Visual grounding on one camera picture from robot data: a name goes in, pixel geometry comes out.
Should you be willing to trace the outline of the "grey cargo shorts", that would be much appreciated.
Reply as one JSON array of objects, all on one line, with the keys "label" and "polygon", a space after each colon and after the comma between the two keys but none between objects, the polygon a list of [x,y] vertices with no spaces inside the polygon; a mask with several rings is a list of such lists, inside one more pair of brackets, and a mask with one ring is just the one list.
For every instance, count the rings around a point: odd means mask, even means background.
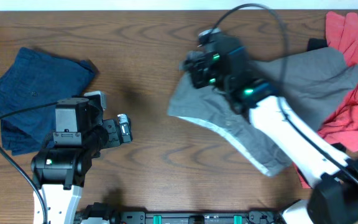
[{"label": "grey cargo shorts", "polygon": [[[358,65],[348,66],[340,51],[325,47],[289,57],[283,91],[295,113],[317,131],[357,83]],[[194,88],[189,73],[179,81],[167,113],[219,134],[263,175],[273,177],[291,165],[269,137],[235,114],[212,87]]]}]

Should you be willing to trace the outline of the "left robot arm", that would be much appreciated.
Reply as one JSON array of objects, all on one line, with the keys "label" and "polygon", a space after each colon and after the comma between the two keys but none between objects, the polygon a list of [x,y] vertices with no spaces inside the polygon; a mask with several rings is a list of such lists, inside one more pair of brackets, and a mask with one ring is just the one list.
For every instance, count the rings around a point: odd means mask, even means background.
[{"label": "left robot arm", "polygon": [[59,100],[55,107],[53,147],[32,159],[34,223],[74,223],[85,175],[103,149],[132,142],[126,114],[104,119],[102,93]]}]

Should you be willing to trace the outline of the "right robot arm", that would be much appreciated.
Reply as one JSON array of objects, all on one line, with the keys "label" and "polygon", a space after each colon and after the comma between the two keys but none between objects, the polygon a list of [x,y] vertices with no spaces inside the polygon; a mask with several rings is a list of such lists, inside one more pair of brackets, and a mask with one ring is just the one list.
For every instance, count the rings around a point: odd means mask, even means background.
[{"label": "right robot arm", "polygon": [[358,159],[351,159],[319,137],[251,63],[236,37],[218,29],[198,37],[203,52],[185,60],[195,88],[222,92],[235,112],[246,114],[298,167],[312,188],[281,212],[283,223],[358,221]]}]

